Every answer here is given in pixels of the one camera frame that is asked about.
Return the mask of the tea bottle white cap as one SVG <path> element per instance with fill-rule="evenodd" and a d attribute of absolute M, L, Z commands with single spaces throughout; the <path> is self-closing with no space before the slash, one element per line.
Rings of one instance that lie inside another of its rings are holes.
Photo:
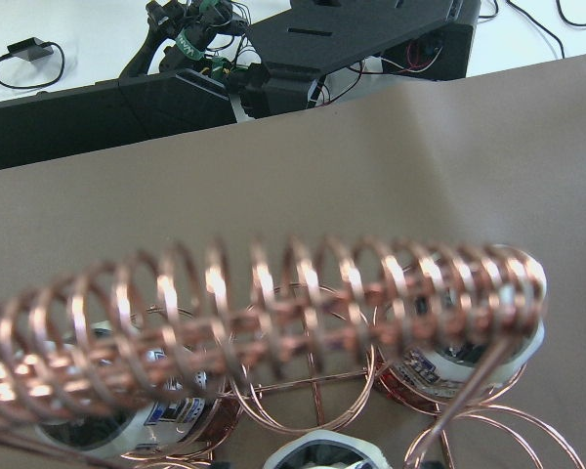
<path fill-rule="evenodd" d="M 391 468 L 372 443 L 328 430 L 314 430 L 282 446 L 264 468 Z"/>

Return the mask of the tea bottle in rack right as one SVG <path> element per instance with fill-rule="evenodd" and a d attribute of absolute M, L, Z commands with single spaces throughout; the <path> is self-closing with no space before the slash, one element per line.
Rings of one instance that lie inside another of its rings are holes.
<path fill-rule="evenodd" d="M 544 324 L 539 322 L 488 375 L 478 398 L 492 400 L 512 387 L 542 345 L 544 335 Z M 430 412 L 434 404 L 455 398 L 486 351 L 486 345 L 470 342 L 434 349 L 410 348 L 394 362 L 388 362 L 384 352 L 378 351 L 374 386 L 395 401 Z"/>

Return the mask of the tea bottle in rack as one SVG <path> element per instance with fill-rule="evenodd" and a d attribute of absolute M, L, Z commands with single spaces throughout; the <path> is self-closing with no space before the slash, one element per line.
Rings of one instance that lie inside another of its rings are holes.
<path fill-rule="evenodd" d="M 239 405 L 185 393 L 177 378 L 163 385 L 163 401 L 112 415 L 43 423 L 36 433 L 45 443 L 102 460 L 147 461 L 192 456 L 219 446 L 238 420 Z"/>
<path fill-rule="evenodd" d="M 542 345 L 544 335 L 544 324 L 539 322 L 488 375 L 478 398 L 492 400 L 512 387 Z M 395 401 L 430 412 L 434 404 L 455 398 L 486 351 L 486 345 L 470 342 L 434 349 L 410 348 L 394 362 L 388 362 L 384 352 L 378 351 L 374 386 Z"/>

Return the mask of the tea bottle in rack left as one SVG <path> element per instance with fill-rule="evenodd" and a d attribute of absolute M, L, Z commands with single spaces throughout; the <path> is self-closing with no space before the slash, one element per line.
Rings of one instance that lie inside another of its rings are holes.
<path fill-rule="evenodd" d="M 112 415 L 43 423 L 36 433 L 45 443 L 102 460 L 147 461 L 192 456 L 219 446 L 238 420 L 239 405 L 185 393 L 177 378 L 163 385 L 163 401 Z"/>

